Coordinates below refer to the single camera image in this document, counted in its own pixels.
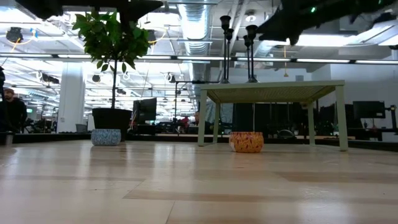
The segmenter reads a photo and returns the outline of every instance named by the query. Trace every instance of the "fluorescent light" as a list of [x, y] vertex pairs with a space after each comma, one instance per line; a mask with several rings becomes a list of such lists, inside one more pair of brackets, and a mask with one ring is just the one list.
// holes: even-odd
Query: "fluorescent light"
[[12, 54], [12, 53], [1, 53], [0, 57], [24, 57], [24, 58], [44, 58], [44, 57], [51, 57], [52, 55], [50, 54]]
[[58, 55], [60, 58], [90, 58], [90, 55]]
[[391, 37], [390, 39], [379, 44], [380, 46], [395, 46], [398, 45], [398, 35]]
[[178, 39], [177, 43], [203, 43], [203, 44], [212, 44], [212, 40], [183, 40]]
[[398, 61], [393, 60], [357, 60], [355, 63], [371, 65], [398, 65]]
[[207, 56], [178, 56], [179, 60], [224, 60], [224, 57], [207, 57]]
[[138, 57], [139, 59], [146, 59], [146, 60], [170, 60], [171, 56], [158, 56], [158, 55], [145, 55], [142, 57]]
[[[343, 35], [302, 34], [296, 46], [309, 47], [342, 47], [352, 42], [352, 37]], [[268, 45], [290, 45], [289, 39], [283, 41], [268, 41]]]
[[307, 63], [348, 63], [349, 60], [339, 60], [339, 59], [297, 59], [297, 62], [307, 62]]
[[[247, 61], [247, 58], [240, 57], [237, 58], [238, 61]], [[290, 58], [254, 58], [255, 62], [289, 62]]]

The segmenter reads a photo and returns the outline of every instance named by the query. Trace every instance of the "computer monitor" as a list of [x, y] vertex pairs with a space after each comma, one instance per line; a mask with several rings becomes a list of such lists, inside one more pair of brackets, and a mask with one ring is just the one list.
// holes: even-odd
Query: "computer monitor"
[[383, 101], [354, 101], [354, 117], [386, 118], [386, 107]]
[[134, 101], [134, 120], [138, 121], [138, 123], [156, 120], [156, 105], [157, 98]]

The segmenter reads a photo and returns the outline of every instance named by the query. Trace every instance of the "green leaves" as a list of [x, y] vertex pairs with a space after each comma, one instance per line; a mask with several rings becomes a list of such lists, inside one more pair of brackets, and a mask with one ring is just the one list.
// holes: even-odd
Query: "green leaves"
[[135, 39], [138, 39], [139, 36], [141, 35], [141, 29], [138, 27], [135, 27], [134, 30], [132, 31], [132, 34], [134, 35]]
[[91, 56], [101, 72], [109, 68], [116, 69], [110, 62], [122, 62], [121, 70], [127, 72], [127, 65], [136, 69], [134, 61], [148, 51], [148, 31], [138, 27], [136, 22], [130, 22], [131, 30], [123, 29], [117, 20], [118, 13], [76, 15], [76, 24], [73, 29], [79, 29], [79, 35], [84, 38], [85, 53]]
[[125, 73], [127, 70], [127, 66], [125, 63], [122, 64], [122, 72]]
[[76, 23], [78, 22], [87, 22], [87, 17], [81, 14], [76, 14]]
[[109, 19], [109, 21], [115, 22], [115, 21], [117, 21], [117, 20], [118, 20], [118, 12], [117, 12], [117, 11], [114, 11], [114, 12], [112, 13], [111, 18]]
[[101, 68], [102, 64], [104, 64], [104, 62], [103, 62], [103, 61], [99, 61], [99, 62], [97, 63], [97, 68]]
[[109, 67], [108, 64], [103, 65], [103, 66], [102, 66], [102, 69], [101, 69], [101, 72], [107, 71], [108, 67]]

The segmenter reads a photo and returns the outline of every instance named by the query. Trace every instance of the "table top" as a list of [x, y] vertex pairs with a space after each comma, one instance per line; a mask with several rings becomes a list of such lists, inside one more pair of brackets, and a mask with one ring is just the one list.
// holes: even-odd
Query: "table top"
[[216, 103], [313, 102], [343, 86], [344, 80], [200, 85]]

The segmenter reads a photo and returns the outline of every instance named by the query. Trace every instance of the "table leg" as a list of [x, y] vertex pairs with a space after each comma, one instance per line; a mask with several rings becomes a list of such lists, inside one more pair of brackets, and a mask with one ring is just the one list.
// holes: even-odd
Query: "table leg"
[[220, 121], [220, 108], [221, 105], [219, 103], [216, 103], [216, 113], [214, 117], [214, 126], [213, 126], [213, 143], [217, 143], [218, 139], [218, 126], [219, 126], [219, 121]]
[[198, 132], [199, 146], [205, 146], [206, 100], [207, 100], [207, 90], [200, 91], [200, 117], [199, 117], [199, 132]]
[[348, 150], [346, 106], [344, 104], [344, 86], [336, 86], [336, 100], [340, 151], [344, 152]]
[[308, 104], [308, 130], [310, 132], [310, 146], [315, 145], [315, 125], [313, 121], [313, 102]]

